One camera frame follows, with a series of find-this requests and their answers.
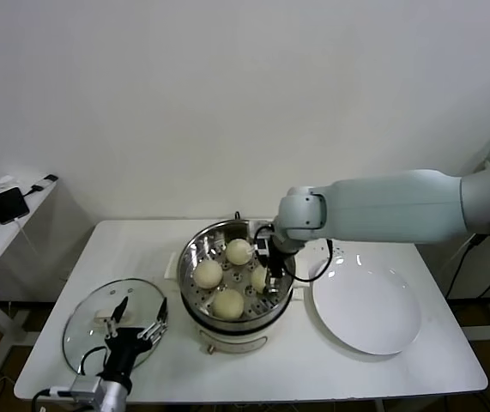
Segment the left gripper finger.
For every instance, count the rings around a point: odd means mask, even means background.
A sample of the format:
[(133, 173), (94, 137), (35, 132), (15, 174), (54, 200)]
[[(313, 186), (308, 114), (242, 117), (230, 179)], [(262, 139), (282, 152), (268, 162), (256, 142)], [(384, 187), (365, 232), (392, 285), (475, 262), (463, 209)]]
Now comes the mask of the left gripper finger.
[(137, 334), (137, 338), (144, 342), (158, 343), (167, 330), (167, 298), (164, 298), (157, 313), (156, 320), (143, 331)]
[(117, 327), (124, 315), (127, 305), (128, 297), (124, 297), (123, 300), (113, 310), (111, 317), (105, 320), (106, 339), (111, 339), (118, 335)]

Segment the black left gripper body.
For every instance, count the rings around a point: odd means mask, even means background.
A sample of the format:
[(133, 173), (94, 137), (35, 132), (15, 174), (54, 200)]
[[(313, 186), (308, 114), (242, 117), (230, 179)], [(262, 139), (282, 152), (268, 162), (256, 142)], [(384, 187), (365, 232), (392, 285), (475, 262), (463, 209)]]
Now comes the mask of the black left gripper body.
[(141, 332), (140, 328), (119, 328), (115, 337), (106, 339), (109, 355), (103, 369), (103, 377), (130, 376), (137, 357), (153, 347), (149, 340), (138, 336)]

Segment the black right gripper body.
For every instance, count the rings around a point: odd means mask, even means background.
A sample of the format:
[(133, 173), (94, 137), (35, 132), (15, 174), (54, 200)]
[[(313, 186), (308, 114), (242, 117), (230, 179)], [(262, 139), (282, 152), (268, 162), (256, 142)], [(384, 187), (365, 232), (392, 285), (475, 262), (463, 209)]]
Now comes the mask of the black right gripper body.
[(291, 271), (287, 266), (287, 260), (293, 258), (296, 252), (283, 251), (276, 238), (270, 238), (268, 240), (268, 269), (272, 277), (279, 279), (283, 276), (289, 276), (295, 278), (295, 272)]

